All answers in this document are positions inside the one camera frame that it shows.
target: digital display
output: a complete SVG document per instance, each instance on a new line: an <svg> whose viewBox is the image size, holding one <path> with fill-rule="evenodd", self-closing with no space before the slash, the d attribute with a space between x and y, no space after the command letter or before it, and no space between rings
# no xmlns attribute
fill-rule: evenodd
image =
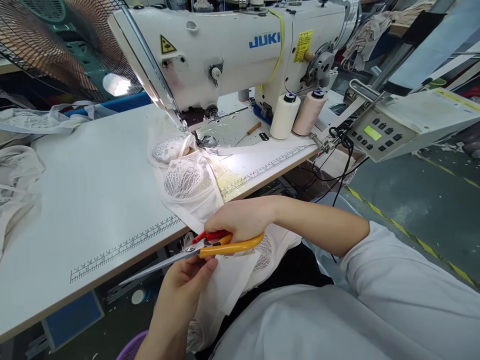
<svg viewBox="0 0 480 360"><path fill-rule="evenodd" d="M366 132L366 134L375 141L377 141L382 137L382 134L380 134L377 130L375 130L370 125L368 125L365 129L363 129L363 131Z"/></svg>

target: sewing machine light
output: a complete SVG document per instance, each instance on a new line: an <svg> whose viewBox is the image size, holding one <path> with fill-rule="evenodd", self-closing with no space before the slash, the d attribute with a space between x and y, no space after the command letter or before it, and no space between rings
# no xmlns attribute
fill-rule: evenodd
<svg viewBox="0 0 480 360"><path fill-rule="evenodd" d="M108 73L103 77L103 87L113 96L122 96L129 92L132 83L125 76Z"/></svg>

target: white shirt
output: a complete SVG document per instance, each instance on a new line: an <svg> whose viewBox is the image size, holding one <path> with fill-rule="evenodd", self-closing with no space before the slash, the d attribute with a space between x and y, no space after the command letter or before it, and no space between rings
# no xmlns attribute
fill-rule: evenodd
<svg viewBox="0 0 480 360"><path fill-rule="evenodd" d="M385 227L371 221L340 268L357 297L333 285L266 292L214 359L480 359L480 294Z"/></svg>

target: orange scissors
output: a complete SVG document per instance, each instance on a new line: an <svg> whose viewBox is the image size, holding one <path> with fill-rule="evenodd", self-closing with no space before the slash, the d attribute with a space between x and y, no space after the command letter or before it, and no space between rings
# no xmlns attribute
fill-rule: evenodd
<svg viewBox="0 0 480 360"><path fill-rule="evenodd" d="M264 239L265 233L243 242L230 243L232 234L226 230L206 233L205 231L198 235L192 241L192 245L184 247L177 255L174 255L167 260L159 262L148 269L140 271L128 279L122 281L119 285L127 284L133 280L143 278L144 276L154 273L168 265L171 265L179 260L188 259L197 256L203 259L208 256L228 255L239 253L245 250L253 249Z"/></svg>

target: hazard tape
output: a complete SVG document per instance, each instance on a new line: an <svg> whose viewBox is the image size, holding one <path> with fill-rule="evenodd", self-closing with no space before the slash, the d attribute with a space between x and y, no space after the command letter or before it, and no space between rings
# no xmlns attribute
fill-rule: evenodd
<svg viewBox="0 0 480 360"><path fill-rule="evenodd" d="M418 156L420 159L425 160L427 163L429 163L429 164L431 164L431 165L433 165L433 166L435 166L435 167L437 167L437 168L439 168L439 169L442 169L444 172L449 173L450 175L453 175L453 176L455 176L455 177L457 177L457 178L463 179L463 180L465 180L467 183L469 183L470 185L473 185L474 187L480 189L480 185L478 185L478 184L475 183L474 181L472 181L472 180L470 180L470 179L467 179L466 177L463 177L463 176L459 176L459 175L454 174L453 171L447 169L445 166L442 166L442 165L436 163L435 161L430 160L429 158L423 157L423 156L418 155L418 154L415 154L415 155Z"/></svg>
<svg viewBox="0 0 480 360"><path fill-rule="evenodd" d="M358 192L353 190L351 187L345 186L345 189L347 189L355 198L360 200L362 203L367 205L370 209L372 209L374 212L376 212L378 215L380 215L384 220L392 224L394 227L396 227L398 230L400 230L405 236L409 237L411 240L416 242L418 245L420 245L427 253L431 254L433 257L437 258L441 262L447 264L454 272L456 272L462 279L466 280L469 284L475 287L477 291L480 292L480 283L475 281L473 278L467 275L467 273L463 270L461 270L458 266L454 265L450 261L448 261L446 258L444 258L442 255L440 255L438 252L436 252L433 248L428 246L426 243L424 243L422 240L420 240L418 237L413 235L412 233L408 232L402 225L400 225L398 222L396 222L394 219L391 217L388 217L385 215L378 207L373 205L370 201L367 199L363 198L362 196L359 195Z"/></svg>

